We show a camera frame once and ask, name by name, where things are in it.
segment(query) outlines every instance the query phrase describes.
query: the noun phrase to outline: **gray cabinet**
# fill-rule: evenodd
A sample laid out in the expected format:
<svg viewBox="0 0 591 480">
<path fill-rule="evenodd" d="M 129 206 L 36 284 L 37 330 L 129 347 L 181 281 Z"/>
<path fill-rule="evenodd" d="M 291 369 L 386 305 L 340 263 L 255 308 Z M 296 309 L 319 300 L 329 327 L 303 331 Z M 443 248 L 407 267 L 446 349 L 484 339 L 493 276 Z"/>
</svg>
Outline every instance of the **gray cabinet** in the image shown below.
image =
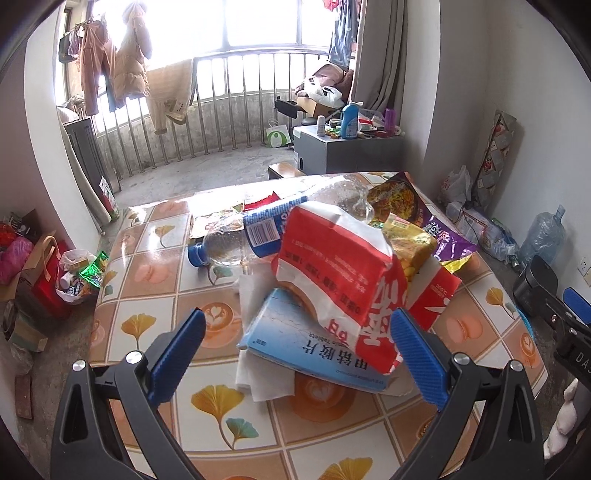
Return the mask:
<svg viewBox="0 0 591 480">
<path fill-rule="evenodd" d="M 298 168 L 306 175 L 353 171 L 400 171 L 402 137 L 333 139 L 316 135 L 316 125 L 295 127 Z"/>
</svg>

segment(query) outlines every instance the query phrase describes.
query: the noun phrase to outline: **tablecloth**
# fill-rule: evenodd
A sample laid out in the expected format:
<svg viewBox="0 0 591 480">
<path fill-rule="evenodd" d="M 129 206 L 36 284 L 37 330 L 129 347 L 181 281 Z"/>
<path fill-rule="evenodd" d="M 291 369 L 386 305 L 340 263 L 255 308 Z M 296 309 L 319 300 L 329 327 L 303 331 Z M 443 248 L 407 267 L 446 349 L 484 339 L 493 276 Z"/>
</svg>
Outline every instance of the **tablecloth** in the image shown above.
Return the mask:
<svg viewBox="0 0 591 480">
<path fill-rule="evenodd" d="M 369 188 L 393 174 L 356 175 Z M 235 386 L 236 343 L 243 333 L 235 282 L 243 271 L 197 269 L 189 263 L 190 216 L 259 200 L 273 191 L 285 197 L 322 180 L 270 180 L 133 207 L 111 250 L 95 311 L 91 365 L 114 364 L 131 350 L 147 349 L 195 307 L 206 314 L 205 339 L 172 401 L 159 411 L 207 480 L 384 480 L 436 413 L 416 388 L 392 397 L 296 374 L 295 396 L 255 403 Z M 537 394 L 547 372 L 509 295 L 478 254 L 457 275 L 462 285 L 435 322 L 435 333 L 452 352 L 463 351 L 480 365 L 502 368 L 511 358 L 521 360 Z M 112 408 L 134 465 L 151 475 L 120 402 L 113 401 Z M 447 471 L 461 464 L 482 408 L 483 403 L 475 404 Z"/>
</svg>

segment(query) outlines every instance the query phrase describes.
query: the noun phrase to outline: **red snack bag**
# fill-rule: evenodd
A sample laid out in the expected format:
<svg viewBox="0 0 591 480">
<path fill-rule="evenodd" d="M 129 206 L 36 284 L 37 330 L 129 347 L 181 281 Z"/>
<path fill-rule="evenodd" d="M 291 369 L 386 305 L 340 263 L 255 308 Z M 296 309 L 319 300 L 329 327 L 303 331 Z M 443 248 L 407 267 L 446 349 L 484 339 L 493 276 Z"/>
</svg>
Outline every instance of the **red snack bag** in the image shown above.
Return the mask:
<svg viewBox="0 0 591 480">
<path fill-rule="evenodd" d="M 349 349 L 383 374 L 399 363 L 390 316 L 407 281 L 382 232 L 336 206 L 304 202 L 290 212 L 273 264 L 280 284 Z"/>
</svg>

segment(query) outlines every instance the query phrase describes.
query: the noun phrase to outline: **purple bottle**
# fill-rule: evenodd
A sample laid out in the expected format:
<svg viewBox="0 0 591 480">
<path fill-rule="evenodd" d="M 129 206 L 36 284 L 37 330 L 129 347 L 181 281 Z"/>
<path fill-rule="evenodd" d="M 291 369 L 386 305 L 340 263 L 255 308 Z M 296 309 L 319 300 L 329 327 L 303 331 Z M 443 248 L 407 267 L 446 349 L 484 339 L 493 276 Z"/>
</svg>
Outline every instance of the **purple bottle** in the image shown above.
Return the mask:
<svg viewBox="0 0 591 480">
<path fill-rule="evenodd" d="M 396 110 L 394 110 L 393 108 L 386 108 L 385 117 L 386 117 L 386 124 L 385 124 L 386 132 L 388 132 L 388 135 L 390 135 L 390 137 L 393 137 L 395 127 L 396 127 Z"/>
</svg>

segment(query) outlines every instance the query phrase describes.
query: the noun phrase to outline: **bottle label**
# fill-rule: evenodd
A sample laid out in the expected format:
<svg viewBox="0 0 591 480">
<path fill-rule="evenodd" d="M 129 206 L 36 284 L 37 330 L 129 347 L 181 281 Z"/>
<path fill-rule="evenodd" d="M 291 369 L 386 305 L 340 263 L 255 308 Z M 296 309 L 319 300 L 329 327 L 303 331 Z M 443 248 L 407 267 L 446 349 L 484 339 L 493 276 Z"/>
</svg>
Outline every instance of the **bottle label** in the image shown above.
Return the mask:
<svg viewBox="0 0 591 480">
<path fill-rule="evenodd" d="M 259 258 L 276 254 L 281 249 L 281 238 L 290 210 L 308 197 L 289 198 L 257 208 L 244 216 L 244 231 L 252 251 Z"/>
<path fill-rule="evenodd" d="M 357 130 L 359 126 L 359 120 L 353 119 L 351 120 L 345 129 L 345 137 L 346 138 L 356 138 L 357 137 Z"/>
</svg>

